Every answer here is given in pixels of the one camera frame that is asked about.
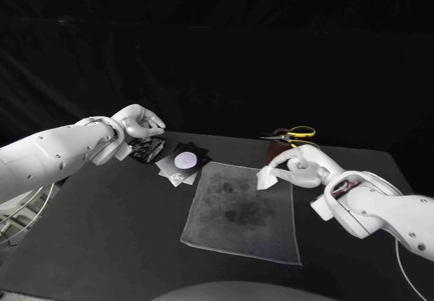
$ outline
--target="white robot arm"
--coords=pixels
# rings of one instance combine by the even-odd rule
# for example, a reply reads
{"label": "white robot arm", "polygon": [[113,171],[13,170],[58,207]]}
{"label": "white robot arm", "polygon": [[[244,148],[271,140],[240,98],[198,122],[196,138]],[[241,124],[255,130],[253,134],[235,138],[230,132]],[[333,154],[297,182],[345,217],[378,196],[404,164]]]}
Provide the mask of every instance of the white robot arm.
{"label": "white robot arm", "polygon": [[111,118],[90,117],[0,148],[0,204],[71,176],[85,162],[101,165],[113,157],[123,160],[131,153],[126,133],[147,138],[165,127],[150,110],[130,105]]}
{"label": "white robot arm", "polygon": [[[290,171],[277,169],[287,161]],[[281,153],[258,173],[258,189],[280,177],[302,187],[326,186],[312,207],[325,221],[333,217],[348,232],[365,238],[388,231],[407,249],[434,261],[434,199],[403,196],[401,191],[371,172],[345,171],[312,145]]]}

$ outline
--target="black backdrop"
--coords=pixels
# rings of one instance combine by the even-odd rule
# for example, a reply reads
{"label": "black backdrop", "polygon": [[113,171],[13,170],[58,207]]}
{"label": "black backdrop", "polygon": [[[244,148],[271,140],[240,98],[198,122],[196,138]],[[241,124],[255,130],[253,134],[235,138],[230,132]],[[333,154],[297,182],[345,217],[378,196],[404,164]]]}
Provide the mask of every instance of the black backdrop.
{"label": "black backdrop", "polygon": [[140,103],[168,128],[391,152],[434,194],[434,39],[410,1],[0,4],[0,142]]}

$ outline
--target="towel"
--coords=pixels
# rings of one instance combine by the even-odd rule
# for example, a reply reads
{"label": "towel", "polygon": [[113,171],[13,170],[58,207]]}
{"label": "towel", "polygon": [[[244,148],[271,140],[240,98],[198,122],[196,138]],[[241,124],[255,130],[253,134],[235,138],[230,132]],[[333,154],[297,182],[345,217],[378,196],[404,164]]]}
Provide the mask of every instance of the towel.
{"label": "towel", "polygon": [[202,169],[180,241],[196,248],[302,265],[293,185],[257,190],[258,169],[211,162]]}

